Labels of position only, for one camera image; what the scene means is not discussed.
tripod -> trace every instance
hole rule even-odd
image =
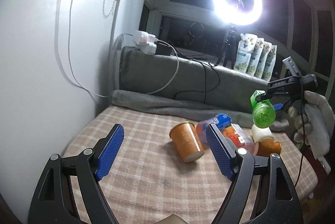
[[[232,61],[231,69],[234,69],[235,60],[236,60],[236,36],[235,36],[235,27],[230,26],[227,29],[224,41],[221,47],[221,53],[217,59],[215,66],[219,65],[223,59],[223,66],[227,66],[228,56],[230,55],[230,60]]]

ring light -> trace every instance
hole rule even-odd
[[[226,23],[245,26],[257,21],[262,13],[262,0],[254,0],[254,7],[249,13],[242,13],[226,0],[213,0],[217,15]]]

green bottle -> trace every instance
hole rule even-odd
[[[271,102],[267,99],[261,102],[256,102],[256,96],[265,93],[262,90],[256,90],[251,98],[251,107],[252,107],[252,120],[255,126],[265,129],[273,124],[276,120],[276,111],[271,104]]]

white plug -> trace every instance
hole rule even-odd
[[[157,41],[156,36],[149,34],[145,31],[135,31],[133,34],[133,42],[137,45],[137,47],[147,55],[156,54],[157,45],[155,42]]]

mattress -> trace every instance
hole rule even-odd
[[[100,181],[101,189],[119,223],[155,223],[176,214],[189,224],[211,223],[231,182],[218,168],[209,148],[203,157],[184,163],[169,137],[172,127],[184,118],[148,114],[111,106],[93,120],[65,151],[64,157],[78,155],[105,137],[114,124],[124,127],[125,138],[109,174]],[[301,153],[286,134],[275,134],[282,144],[281,157],[295,182]],[[73,193],[81,220],[90,223],[76,177]],[[241,223],[250,218],[259,178],[254,177]],[[300,202],[317,185],[317,176],[304,158],[296,187]]]

